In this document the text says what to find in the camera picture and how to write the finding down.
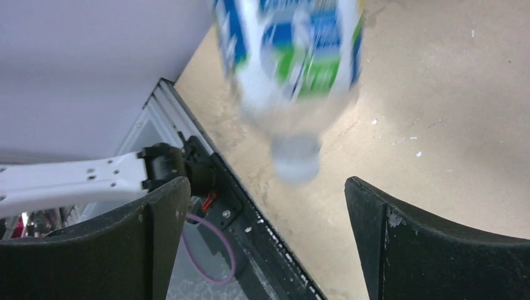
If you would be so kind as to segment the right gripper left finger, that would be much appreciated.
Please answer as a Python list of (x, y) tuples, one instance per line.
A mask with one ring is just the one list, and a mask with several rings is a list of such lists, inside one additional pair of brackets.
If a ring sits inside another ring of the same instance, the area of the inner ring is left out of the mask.
[(165, 299), (191, 195), (186, 177), (46, 237), (1, 242), (2, 299)]

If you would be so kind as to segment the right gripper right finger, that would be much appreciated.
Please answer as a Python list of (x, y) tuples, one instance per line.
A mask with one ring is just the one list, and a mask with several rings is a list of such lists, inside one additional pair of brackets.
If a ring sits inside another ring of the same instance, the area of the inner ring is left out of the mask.
[(528, 299), (529, 241), (468, 227), (350, 177), (345, 197), (370, 299)]

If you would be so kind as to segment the red white label bottle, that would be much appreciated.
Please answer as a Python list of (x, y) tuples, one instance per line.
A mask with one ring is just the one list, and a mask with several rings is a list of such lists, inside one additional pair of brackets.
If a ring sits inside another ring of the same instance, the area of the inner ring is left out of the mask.
[(359, 97), (363, 1), (211, 1), (223, 71), (276, 176), (312, 181), (321, 138)]

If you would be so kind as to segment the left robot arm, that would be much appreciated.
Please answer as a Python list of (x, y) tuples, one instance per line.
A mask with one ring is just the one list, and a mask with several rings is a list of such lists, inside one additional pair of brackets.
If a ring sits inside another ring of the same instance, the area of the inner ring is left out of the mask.
[(172, 181), (187, 177), (193, 196), (206, 196), (215, 175), (207, 162), (191, 159), (193, 148), (158, 143), (115, 157), (88, 161), (1, 166), (1, 217), (88, 204), (134, 201)]

